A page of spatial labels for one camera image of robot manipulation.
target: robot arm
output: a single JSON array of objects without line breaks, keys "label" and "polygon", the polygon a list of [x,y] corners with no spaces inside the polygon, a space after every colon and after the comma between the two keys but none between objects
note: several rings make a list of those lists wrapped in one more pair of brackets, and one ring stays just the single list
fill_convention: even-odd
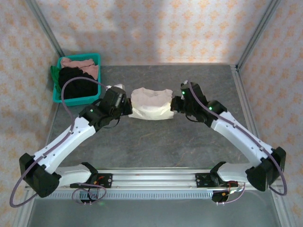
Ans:
[{"label": "robot arm", "polygon": [[[262,151],[265,148],[269,154],[284,169],[285,151],[281,148],[273,149],[270,145],[262,142],[245,129],[230,112],[218,101],[208,102],[200,87],[191,83],[192,89],[198,99],[217,116],[209,113],[201,107],[190,92],[188,84],[181,85],[182,96],[172,99],[171,110],[184,113],[186,116],[194,116],[197,121],[205,123],[209,128],[219,132],[235,145],[250,161],[248,164],[229,164],[220,162],[210,172],[210,177],[216,186],[223,185],[228,181],[250,182],[260,191],[265,191],[278,177],[277,168],[273,165],[268,155]],[[97,178],[97,170],[88,163],[82,163],[72,167],[58,167],[59,164],[84,140],[94,135],[102,127],[112,120],[118,120],[123,115],[132,113],[130,99],[126,98],[124,90],[111,87],[106,91],[103,99],[97,100],[86,106],[75,120],[75,125],[67,128],[60,136],[45,148],[36,152],[33,156],[24,154],[20,162],[21,174],[45,152],[53,148],[67,133],[69,137],[47,156],[42,158],[24,180],[37,192],[40,197],[50,195],[57,187],[75,183],[92,184]],[[228,119],[232,124],[222,120]],[[261,147],[252,141],[257,140]]]},{"label": "robot arm", "polygon": [[171,110],[193,116],[198,122],[205,123],[227,138],[249,160],[248,164],[220,162],[211,170],[212,181],[216,185],[228,181],[249,182],[256,189],[265,191],[280,176],[272,158],[283,171],[286,152],[281,147],[273,149],[255,137],[218,101],[207,101],[198,84],[185,82],[181,84],[181,91],[182,96],[173,98]]},{"label": "robot arm", "polygon": [[[126,98],[124,90],[118,87],[109,88],[103,99],[86,106],[75,119],[74,127],[68,127],[61,135],[45,148],[33,156],[25,153],[20,159],[21,174],[43,156],[24,180],[40,197],[50,195],[57,187],[73,183],[93,183],[97,177],[97,170],[89,163],[82,163],[72,167],[58,167],[59,164],[84,140],[94,135],[112,120],[119,120],[123,115],[132,113],[130,99]],[[67,139],[60,145],[58,143],[69,133]],[[47,156],[44,154],[53,148]]]}]

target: pink clothing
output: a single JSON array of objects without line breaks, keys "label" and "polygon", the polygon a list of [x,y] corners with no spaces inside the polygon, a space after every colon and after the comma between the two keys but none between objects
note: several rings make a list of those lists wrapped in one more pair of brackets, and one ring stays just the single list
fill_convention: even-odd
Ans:
[{"label": "pink clothing", "polygon": [[98,79],[98,70],[99,70],[98,65],[90,65],[90,66],[87,66],[87,67],[83,67],[83,68],[81,68],[81,70],[83,72],[87,72],[94,79]]},{"label": "pink clothing", "polygon": [[83,72],[87,72],[94,79],[98,79],[99,66],[95,65],[92,59],[84,60],[84,61],[72,61],[69,58],[62,58],[60,63],[61,63],[61,68],[64,67],[79,68]]}]

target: metal table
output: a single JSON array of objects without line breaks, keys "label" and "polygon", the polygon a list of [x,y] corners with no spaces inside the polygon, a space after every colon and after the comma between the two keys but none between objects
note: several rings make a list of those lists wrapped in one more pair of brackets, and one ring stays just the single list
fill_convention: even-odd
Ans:
[{"label": "metal table", "polygon": [[[102,67],[101,76],[106,85],[124,84],[128,96],[140,87],[153,90],[167,88],[180,95],[180,84],[189,79],[200,85],[207,99],[220,101],[246,126],[229,66],[106,66]],[[70,109],[76,116],[83,107]],[[70,119],[60,105],[50,140],[69,125]],[[83,142],[61,166],[89,162],[96,168],[176,167],[177,171],[179,167],[213,167],[220,161],[245,163],[247,159],[219,133],[177,114],[171,120],[155,122],[123,117],[116,127],[102,129]],[[35,199],[31,206],[29,227],[280,226],[269,191],[246,192],[237,202],[224,206],[185,196],[179,199],[168,197],[166,200],[106,198],[100,204],[84,207],[65,195]]]}]

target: wall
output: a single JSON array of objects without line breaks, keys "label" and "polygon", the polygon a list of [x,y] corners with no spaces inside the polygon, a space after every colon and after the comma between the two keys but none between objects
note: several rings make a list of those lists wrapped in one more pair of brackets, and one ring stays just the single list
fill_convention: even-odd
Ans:
[{"label": "wall", "polygon": [[236,64],[270,0],[37,0],[65,54],[103,65]]},{"label": "wall", "polygon": [[[19,157],[33,154],[50,129],[52,83],[49,67],[58,56],[23,0],[0,4],[0,226],[9,227],[17,209],[10,192],[20,177]],[[18,190],[15,203],[22,196]]]},{"label": "wall", "polygon": [[241,71],[262,139],[287,151],[288,199],[303,226],[303,1],[281,1]]}]

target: plastic laundry basket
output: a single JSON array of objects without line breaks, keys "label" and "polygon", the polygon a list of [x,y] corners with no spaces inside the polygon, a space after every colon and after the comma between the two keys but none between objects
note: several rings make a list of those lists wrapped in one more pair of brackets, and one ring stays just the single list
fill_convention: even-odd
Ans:
[{"label": "plastic laundry basket", "polygon": [[[98,82],[101,82],[101,73],[100,73],[100,66],[101,66],[101,57],[100,54],[98,53],[86,53],[86,54],[77,54],[77,55],[70,55],[70,56],[65,56],[66,58],[71,59],[72,61],[83,61],[83,60],[88,60],[92,59],[96,65],[99,66],[98,70]],[[61,58],[59,58],[57,62],[57,67],[61,69]],[[88,96],[88,97],[81,97],[81,98],[70,98],[70,99],[65,99],[65,103],[67,106],[72,106],[72,105],[83,105],[83,104],[90,104],[97,100],[101,94],[101,86],[98,86],[98,93],[95,96]],[[53,87],[53,101],[55,103],[61,103],[61,93],[57,92],[57,89],[55,86]]]}]

